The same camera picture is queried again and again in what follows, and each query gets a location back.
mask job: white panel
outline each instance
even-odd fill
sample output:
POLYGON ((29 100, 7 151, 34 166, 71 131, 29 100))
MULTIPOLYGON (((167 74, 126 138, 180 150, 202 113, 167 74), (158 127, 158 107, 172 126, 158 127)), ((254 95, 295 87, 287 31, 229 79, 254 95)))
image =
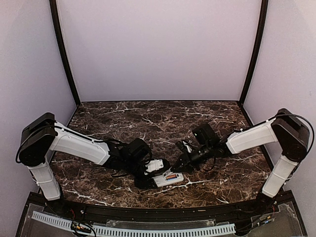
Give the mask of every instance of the white panel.
POLYGON ((29 192, 37 189, 27 167, 14 161, 22 129, 45 112, 67 123, 75 103, 49 1, 3 0, 0 5, 0 235, 11 237, 29 192))
POLYGON ((59 0, 83 101, 238 100, 260 0, 59 0))
MULTIPOLYGON (((269 1, 260 54, 245 108, 254 123, 287 108, 316 126, 316 1, 269 1)), ((274 162, 277 145, 267 146, 274 162)), ((316 151, 285 189, 292 189, 309 236, 316 235, 316 151)))

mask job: robotic arm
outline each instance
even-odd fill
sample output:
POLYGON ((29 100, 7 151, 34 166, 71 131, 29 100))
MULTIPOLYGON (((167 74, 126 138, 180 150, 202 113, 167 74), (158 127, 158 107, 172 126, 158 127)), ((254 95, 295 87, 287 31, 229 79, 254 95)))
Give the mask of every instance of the robotic arm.
POLYGON ((283 184, 295 172, 308 153, 310 132, 308 128, 287 109, 281 109, 273 118, 245 130, 235 131, 220 139, 209 124, 193 130, 201 148, 193 150, 186 142, 178 142, 183 151, 172 166, 173 172, 199 170, 199 164, 210 158, 229 157, 241 151, 271 142, 279 142, 283 152, 270 176, 261 188, 257 199, 271 203, 283 184))
POLYGON ((142 139, 136 138, 129 144, 115 139, 96 140, 65 127, 55 121, 53 114, 46 113, 23 130, 16 161, 28 167, 48 201, 61 196, 47 162, 48 150, 65 152, 109 169, 124 170, 134 176, 138 188, 157 188, 183 180, 182 174, 176 174, 177 178, 168 182, 161 182, 159 176, 153 179, 155 174, 166 171, 170 165, 165 159, 144 160, 152 152, 142 139))

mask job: white slotted strip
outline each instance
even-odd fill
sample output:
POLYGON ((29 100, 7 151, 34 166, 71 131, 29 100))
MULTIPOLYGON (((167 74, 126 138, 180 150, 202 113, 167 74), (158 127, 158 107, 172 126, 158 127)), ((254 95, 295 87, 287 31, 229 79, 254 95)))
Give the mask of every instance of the white slotted strip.
MULTIPOLYGON (((59 217, 51 216, 41 212, 33 211, 32 219, 46 223, 48 225, 71 231, 71 221, 59 217)), ((235 225, 228 224, 222 226, 187 229, 187 230, 128 230, 109 228, 94 225, 93 229, 99 237, 214 237, 235 233, 235 225)))

